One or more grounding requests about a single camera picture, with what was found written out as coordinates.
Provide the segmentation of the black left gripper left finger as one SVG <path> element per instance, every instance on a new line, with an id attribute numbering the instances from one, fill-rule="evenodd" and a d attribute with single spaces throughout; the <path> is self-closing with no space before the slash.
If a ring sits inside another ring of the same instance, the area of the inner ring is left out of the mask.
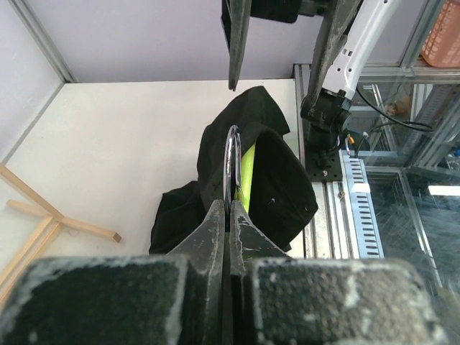
<path id="1" fill-rule="evenodd" d="M 48 257 L 1 312 L 3 344 L 221 344 L 225 211 L 164 255 Z"/>

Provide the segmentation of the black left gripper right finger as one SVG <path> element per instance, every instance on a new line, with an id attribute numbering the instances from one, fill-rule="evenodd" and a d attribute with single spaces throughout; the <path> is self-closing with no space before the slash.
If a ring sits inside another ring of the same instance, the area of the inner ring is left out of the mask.
<path id="1" fill-rule="evenodd" d="M 423 278 L 398 259 L 294 259 L 234 201 L 235 344 L 447 344 Z"/>

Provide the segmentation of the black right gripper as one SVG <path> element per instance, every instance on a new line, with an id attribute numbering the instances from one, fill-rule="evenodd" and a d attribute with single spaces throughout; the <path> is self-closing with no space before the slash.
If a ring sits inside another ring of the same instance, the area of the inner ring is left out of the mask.
<path id="1" fill-rule="evenodd" d="M 307 90 L 307 107 L 314 107 L 328 69 L 347 41 L 361 3 L 360 0 L 222 1 L 221 22 L 229 50 L 229 89 L 235 91 L 239 81 L 251 17 L 292 24 L 299 16 L 323 16 Z"/>

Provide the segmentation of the black button shirt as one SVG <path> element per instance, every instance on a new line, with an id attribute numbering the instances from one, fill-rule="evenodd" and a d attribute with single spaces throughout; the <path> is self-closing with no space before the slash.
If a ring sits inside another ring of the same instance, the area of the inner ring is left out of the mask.
<path id="1" fill-rule="evenodd" d="M 162 194 L 151 230 L 150 254 L 166 254 L 204 220 L 223 197 L 224 147 L 230 126 L 239 128 L 241 152 L 255 148 L 249 197 L 252 223 L 279 248 L 288 249 L 318 210 L 308 173 L 284 135 L 290 128 L 265 87 L 238 95 L 203 131 L 197 180 Z"/>

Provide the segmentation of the green plastic hanger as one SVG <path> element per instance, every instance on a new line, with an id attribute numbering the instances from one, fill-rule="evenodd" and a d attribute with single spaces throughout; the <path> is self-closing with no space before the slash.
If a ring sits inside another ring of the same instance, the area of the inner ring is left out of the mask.
<path id="1" fill-rule="evenodd" d="M 242 153 L 242 141 L 239 128 L 232 125 L 229 128 L 225 150 L 223 171 L 223 193 L 226 215 L 231 212 L 231 203 L 238 200 L 249 212 L 252 179 L 254 172 L 256 144 L 246 153 Z"/>

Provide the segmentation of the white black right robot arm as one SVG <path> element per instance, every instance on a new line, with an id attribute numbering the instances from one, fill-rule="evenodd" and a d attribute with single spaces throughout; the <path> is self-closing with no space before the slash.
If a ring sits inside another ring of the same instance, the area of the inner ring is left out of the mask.
<path id="1" fill-rule="evenodd" d="M 399 1 L 222 1 L 221 23 L 229 51 L 228 87 L 239 81 L 254 18 L 293 24 L 321 16 L 308 90 L 300 106 L 307 149 L 321 154 L 338 147 L 357 83 Z"/>

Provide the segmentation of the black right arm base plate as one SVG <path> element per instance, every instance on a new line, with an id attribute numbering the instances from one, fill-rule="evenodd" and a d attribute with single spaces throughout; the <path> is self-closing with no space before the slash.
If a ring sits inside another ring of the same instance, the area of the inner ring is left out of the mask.
<path id="1" fill-rule="evenodd" d="M 312 182 L 331 183 L 343 179 L 340 152 L 307 152 L 305 154 L 305 170 Z"/>

